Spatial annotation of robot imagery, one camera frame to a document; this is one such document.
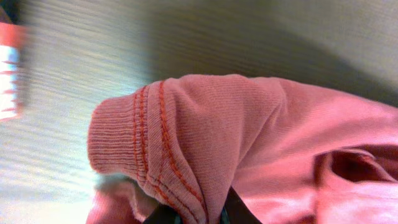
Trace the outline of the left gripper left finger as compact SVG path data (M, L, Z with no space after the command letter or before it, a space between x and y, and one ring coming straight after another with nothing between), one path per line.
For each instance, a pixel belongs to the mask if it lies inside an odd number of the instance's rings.
M160 204L142 224L183 224L183 220L172 207Z

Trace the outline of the black printed shirt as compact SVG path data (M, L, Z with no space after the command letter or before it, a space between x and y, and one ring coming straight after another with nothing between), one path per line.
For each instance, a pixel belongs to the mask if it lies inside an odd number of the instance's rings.
M1 121L17 118L21 110L19 74L26 37L21 0L1 0Z

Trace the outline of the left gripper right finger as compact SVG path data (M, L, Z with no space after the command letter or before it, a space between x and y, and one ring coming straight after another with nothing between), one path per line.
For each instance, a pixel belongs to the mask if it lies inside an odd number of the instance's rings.
M220 215L220 224L261 224L231 187Z

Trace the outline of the red soccer t-shirt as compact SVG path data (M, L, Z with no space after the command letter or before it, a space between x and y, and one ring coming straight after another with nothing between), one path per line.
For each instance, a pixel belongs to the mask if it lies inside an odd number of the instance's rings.
M143 223L160 205L220 223L232 187L261 223L396 223L397 109L280 78L187 75L103 101L88 223Z

